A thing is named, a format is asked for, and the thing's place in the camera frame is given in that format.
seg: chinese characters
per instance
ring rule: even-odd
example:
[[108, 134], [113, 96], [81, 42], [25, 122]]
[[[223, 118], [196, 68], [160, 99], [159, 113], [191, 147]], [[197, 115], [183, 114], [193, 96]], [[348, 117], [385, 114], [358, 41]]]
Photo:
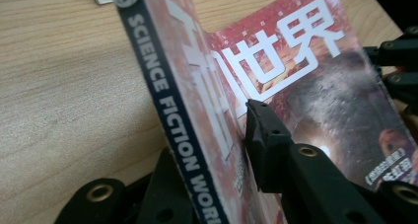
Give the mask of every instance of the chinese characters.
[[[282, 34], [284, 39], [280, 39], [275, 34], [268, 36], [265, 30], [261, 30], [255, 34], [258, 43], [248, 45], [245, 40], [238, 42], [238, 53], [233, 53], [230, 47], [222, 49], [222, 54], [234, 72], [231, 72], [227, 67], [221, 53], [213, 51], [212, 56], [220, 65], [231, 89], [239, 100], [236, 109], [237, 117], [245, 114], [246, 98], [265, 101], [317, 68], [318, 61], [314, 50], [310, 48], [314, 37], [323, 40], [332, 57], [340, 54], [336, 41], [342, 39], [344, 33], [341, 30], [336, 32], [329, 30], [328, 28], [333, 25], [334, 20], [325, 1], [314, 0], [276, 23], [277, 31]], [[280, 40], [284, 40], [292, 48], [300, 46], [299, 52], [293, 60], [295, 64], [305, 60], [308, 65], [300, 67], [292, 74], [287, 74], [286, 66], [277, 53], [278, 48], [275, 47], [275, 44]], [[266, 68], [260, 65], [260, 59], [255, 57], [260, 52], [265, 55], [264, 58], [268, 59], [272, 67]], [[244, 70], [243, 64], [248, 65], [249, 73], [248, 70]], [[234, 78], [234, 74], [241, 81], [240, 84]], [[284, 74], [287, 75], [280, 82], [273, 83], [267, 89], [259, 89], [257, 84], [265, 85]]]

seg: magazine cover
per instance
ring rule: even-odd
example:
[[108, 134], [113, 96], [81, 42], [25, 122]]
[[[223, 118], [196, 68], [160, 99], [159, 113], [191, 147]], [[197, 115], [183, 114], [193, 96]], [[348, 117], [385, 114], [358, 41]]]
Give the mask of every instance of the magazine cover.
[[246, 100], [275, 109], [296, 142], [320, 147], [369, 189], [412, 181], [416, 144], [339, 0], [277, 0], [217, 33], [191, 0], [114, 0], [201, 222], [282, 222], [242, 141]]
[[339, 0], [277, 0], [209, 38], [241, 131], [263, 101], [357, 185], [416, 184], [416, 144]]

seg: table surface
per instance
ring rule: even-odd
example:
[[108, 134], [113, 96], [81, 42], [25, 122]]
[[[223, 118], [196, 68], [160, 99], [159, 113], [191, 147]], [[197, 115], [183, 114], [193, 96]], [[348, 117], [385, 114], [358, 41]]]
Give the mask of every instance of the table surface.
[[[193, 1], [214, 32], [273, 0]], [[342, 2], [363, 45], [401, 34], [375, 0]], [[113, 4], [0, 0], [0, 70], [0, 223], [52, 223], [85, 183], [152, 172], [166, 139]]]

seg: red magazine cover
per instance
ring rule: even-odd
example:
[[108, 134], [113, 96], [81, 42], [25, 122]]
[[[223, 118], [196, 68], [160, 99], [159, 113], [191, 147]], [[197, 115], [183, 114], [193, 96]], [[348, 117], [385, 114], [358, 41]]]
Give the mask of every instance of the red magazine cover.
[[354, 183], [413, 183], [416, 144], [339, 0], [277, 0], [213, 34], [192, 0], [114, 3], [201, 222], [285, 221], [243, 148], [247, 99], [272, 106]]

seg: wooden table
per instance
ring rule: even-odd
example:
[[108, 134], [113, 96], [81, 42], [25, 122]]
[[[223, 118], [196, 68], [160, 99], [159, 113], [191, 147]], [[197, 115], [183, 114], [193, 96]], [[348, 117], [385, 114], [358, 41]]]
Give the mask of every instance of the wooden table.
[[[273, 0], [194, 0], [216, 31]], [[342, 0], [364, 45], [401, 32], [375, 0]], [[52, 223], [101, 177], [127, 185], [166, 146], [113, 4], [0, 0], [0, 223]]]

